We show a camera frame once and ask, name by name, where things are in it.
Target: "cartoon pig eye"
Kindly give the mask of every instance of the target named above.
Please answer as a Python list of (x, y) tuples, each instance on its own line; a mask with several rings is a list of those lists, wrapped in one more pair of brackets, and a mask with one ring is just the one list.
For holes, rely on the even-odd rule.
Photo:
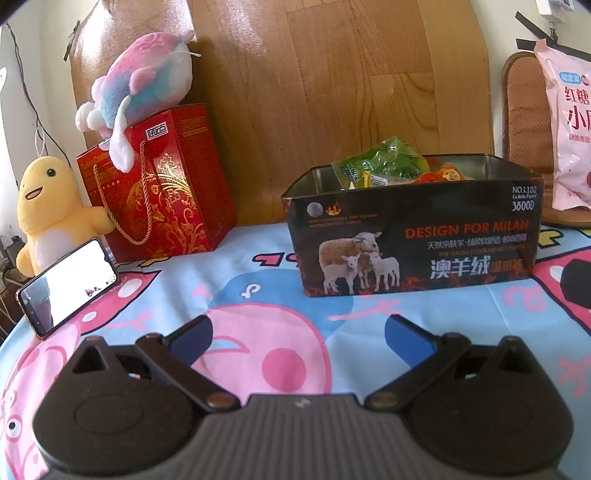
[(21, 419), (19, 417), (11, 417), (6, 425), (6, 437), (13, 442), (16, 442), (21, 436)]

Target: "blue label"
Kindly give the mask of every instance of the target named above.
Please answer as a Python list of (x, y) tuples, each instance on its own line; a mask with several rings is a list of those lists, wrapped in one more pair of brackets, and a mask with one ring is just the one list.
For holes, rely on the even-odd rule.
[(581, 83), (581, 77), (576, 73), (560, 72), (560, 79), (564, 83), (572, 83), (574, 85), (579, 85)]

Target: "gray ribbed plate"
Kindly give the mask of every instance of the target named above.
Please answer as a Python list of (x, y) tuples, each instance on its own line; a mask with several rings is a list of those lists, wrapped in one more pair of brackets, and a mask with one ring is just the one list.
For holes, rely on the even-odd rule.
[[(47, 480), (80, 478), (50, 472)], [(166, 462), (129, 480), (506, 480), (465, 473), (425, 453), (392, 414), (352, 395), (253, 395), (245, 408), (205, 418)], [(515, 480), (564, 480), (545, 470)]]

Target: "red gift box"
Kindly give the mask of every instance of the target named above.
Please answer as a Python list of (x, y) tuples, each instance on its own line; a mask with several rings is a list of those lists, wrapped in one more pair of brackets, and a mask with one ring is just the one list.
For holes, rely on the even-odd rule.
[(144, 143), (145, 180), (152, 231), (133, 245), (115, 230), (106, 240), (118, 263), (214, 250), (236, 225), (236, 210), (204, 105), (177, 106), (128, 128), (134, 166), (121, 173), (101, 145), (77, 159), (92, 205), (103, 205), (95, 180), (121, 228), (144, 239), (148, 219), (141, 186), (140, 147)]

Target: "cardboard box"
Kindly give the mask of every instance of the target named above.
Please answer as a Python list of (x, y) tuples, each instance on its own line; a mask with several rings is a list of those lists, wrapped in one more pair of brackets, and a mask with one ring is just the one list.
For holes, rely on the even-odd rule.
[[(541, 176), (489, 155), (427, 159), (449, 163), (470, 180), (342, 190), (332, 167), (324, 166), (284, 193), (307, 295), (430, 290), (529, 276), (540, 230)], [(374, 256), (375, 268), (368, 262), (371, 251), (382, 257)], [(360, 252), (367, 254), (358, 260), (350, 291), (352, 267), (345, 268), (343, 256)]]
[(132, 245), (118, 231), (106, 236), (118, 263), (214, 250), (236, 225), (236, 210), (207, 122), (204, 105), (157, 113), (126, 130), (135, 151), (129, 173), (97, 146), (78, 157), (92, 205), (102, 205), (93, 173), (99, 167), (106, 202), (125, 232), (140, 241), (148, 228), (140, 185), (139, 146), (145, 145), (152, 235)]

